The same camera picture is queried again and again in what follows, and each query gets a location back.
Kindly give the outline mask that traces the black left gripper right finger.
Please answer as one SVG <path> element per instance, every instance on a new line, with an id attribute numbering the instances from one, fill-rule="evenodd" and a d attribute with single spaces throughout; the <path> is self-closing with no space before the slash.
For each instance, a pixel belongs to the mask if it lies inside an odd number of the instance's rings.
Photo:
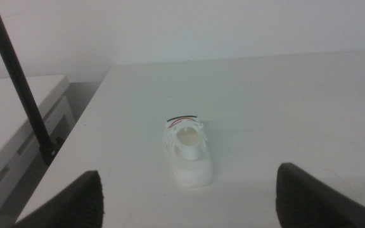
<path id="1" fill-rule="evenodd" d="M 292 163 L 278 168 L 276 213 L 281 227 L 365 227 L 365 206 Z"/>

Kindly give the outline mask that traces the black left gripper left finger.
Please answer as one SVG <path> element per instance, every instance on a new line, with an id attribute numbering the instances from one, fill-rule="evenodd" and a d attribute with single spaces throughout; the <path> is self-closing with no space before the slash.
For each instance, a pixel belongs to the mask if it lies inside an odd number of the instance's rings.
<path id="1" fill-rule="evenodd" d="M 14 226 L 23 228 L 101 228 L 103 216 L 101 178 L 98 171 L 90 170 Z"/>

